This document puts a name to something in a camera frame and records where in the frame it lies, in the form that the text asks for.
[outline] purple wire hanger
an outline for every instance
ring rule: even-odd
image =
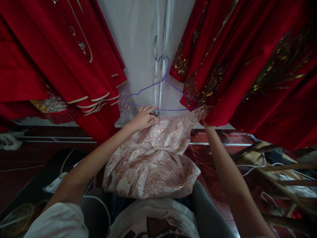
[[[166,57],[167,60],[168,60],[168,66],[167,66],[166,73],[165,73],[163,79],[162,79],[161,81],[158,81],[158,82],[156,82],[156,83],[154,83],[154,84],[152,84],[152,85],[146,87],[146,88],[141,89],[137,94],[130,94],[130,95],[127,96],[127,98],[125,99],[125,102],[126,102],[127,104],[130,104],[130,105],[133,105],[133,106],[142,106],[142,105],[137,105],[137,104],[129,103],[129,102],[128,102],[128,98],[131,97],[132,95],[139,95],[142,91],[144,91],[144,90],[146,90],[146,89],[148,89],[148,88],[150,88],[150,87],[153,87],[153,86],[155,86],[155,85],[157,85],[157,84],[163,82],[164,80],[166,80],[166,82],[168,82],[173,88],[177,89],[177,90],[180,91],[182,94],[184,94],[184,96],[186,97],[186,99],[194,100],[194,101],[197,103],[197,107],[185,108],[185,109],[177,109],[177,110],[157,108],[156,110],[161,110],[161,111],[184,111],[184,110],[194,110],[194,109],[199,108],[199,102],[198,102],[196,99],[187,97],[186,94],[185,94],[182,90],[180,90],[178,87],[174,86],[174,85],[167,79],[167,73],[168,73],[168,70],[169,70],[169,58],[168,58],[167,56],[165,56],[165,57]]]

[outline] person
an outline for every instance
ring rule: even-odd
[[[106,214],[106,211],[101,207],[84,206],[84,210],[90,211],[90,217],[84,218],[80,205],[86,186],[125,140],[136,131],[157,122],[156,117],[150,114],[155,109],[156,107],[151,106],[141,107],[130,123],[74,167],[59,185],[43,213],[32,223],[25,238],[100,235],[101,232],[96,229],[88,231],[85,224],[102,223],[102,219],[94,219],[91,214],[101,213],[100,211]],[[210,110],[211,107],[206,109],[203,119]],[[204,126],[222,189],[240,237],[275,237],[214,127],[206,123]],[[119,206],[122,209],[115,219],[112,218],[109,237],[235,237],[198,181],[189,197],[133,200],[125,206]],[[103,230],[107,230],[107,224],[101,225]]]

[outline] fabric pile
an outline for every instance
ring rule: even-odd
[[[109,159],[104,191],[135,199],[191,194],[200,169],[183,153],[204,110],[184,117],[159,116],[158,123],[134,133]]]

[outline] white cloth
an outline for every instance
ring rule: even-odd
[[[109,237],[127,233],[160,237],[170,233],[199,237],[195,215],[170,198],[136,200],[112,224]],[[29,237],[88,237],[78,205],[57,203],[41,214],[25,235]]]

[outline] floral brocade fabric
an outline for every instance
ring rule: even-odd
[[[204,110],[184,117],[159,116],[158,123],[134,133],[109,159],[104,191],[135,199],[191,194],[200,169],[183,153]]]

